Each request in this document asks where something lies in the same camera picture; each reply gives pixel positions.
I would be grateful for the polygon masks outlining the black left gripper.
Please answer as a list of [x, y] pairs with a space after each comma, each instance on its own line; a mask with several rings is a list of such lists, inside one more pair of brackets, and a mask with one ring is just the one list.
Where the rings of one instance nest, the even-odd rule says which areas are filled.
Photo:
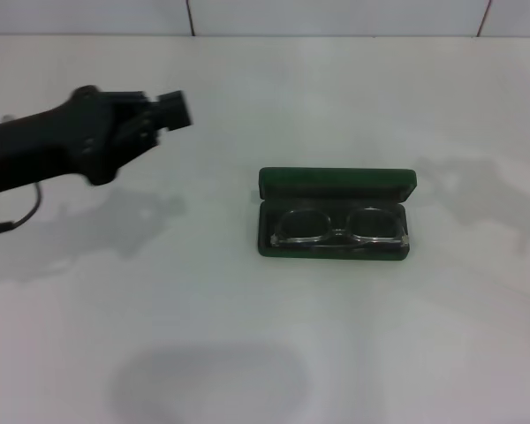
[[80, 87], [52, 110], [0, 124], [0, 193], [71, 174], [107, 184], [158, 145], [158, 130], [193, 123], [182, 90], [155, 100], [143, 92], [109, 92], [109, 99], [97, 87]]

